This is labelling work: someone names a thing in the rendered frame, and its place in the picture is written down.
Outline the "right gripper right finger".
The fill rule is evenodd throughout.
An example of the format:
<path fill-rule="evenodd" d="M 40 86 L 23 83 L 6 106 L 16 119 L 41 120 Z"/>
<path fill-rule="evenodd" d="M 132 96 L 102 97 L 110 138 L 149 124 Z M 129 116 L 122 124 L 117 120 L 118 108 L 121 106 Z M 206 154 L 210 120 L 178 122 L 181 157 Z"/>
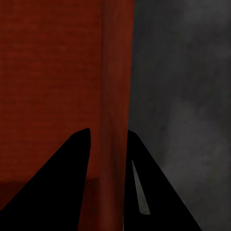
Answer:
<path fill-rule="evenodd" d="M 150 210 L 140 213 L 132 160 Z M 202 231 L 139 136 L 128 130 L 123 231 Z"/>

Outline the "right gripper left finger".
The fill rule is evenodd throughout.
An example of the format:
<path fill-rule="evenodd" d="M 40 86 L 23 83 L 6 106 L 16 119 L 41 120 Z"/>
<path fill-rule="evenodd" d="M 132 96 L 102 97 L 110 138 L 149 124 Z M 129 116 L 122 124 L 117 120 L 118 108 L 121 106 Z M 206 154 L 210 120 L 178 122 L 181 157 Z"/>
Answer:
<path fill-rule="evenodd" d="M 0 231 L 77 231 L 91 147 L 72 134 L 0 211 Z"/>

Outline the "storage box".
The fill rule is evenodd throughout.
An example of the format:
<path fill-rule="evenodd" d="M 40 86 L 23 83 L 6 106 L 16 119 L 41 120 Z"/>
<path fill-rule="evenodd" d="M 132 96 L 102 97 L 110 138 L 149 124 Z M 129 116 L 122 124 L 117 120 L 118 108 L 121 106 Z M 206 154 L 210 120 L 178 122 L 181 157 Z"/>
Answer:
<path fill-rule="evenodd" d="M 135 0 L 0 0 L 0 211 L 90 129 L 77 231 L 123 231 Z"/>

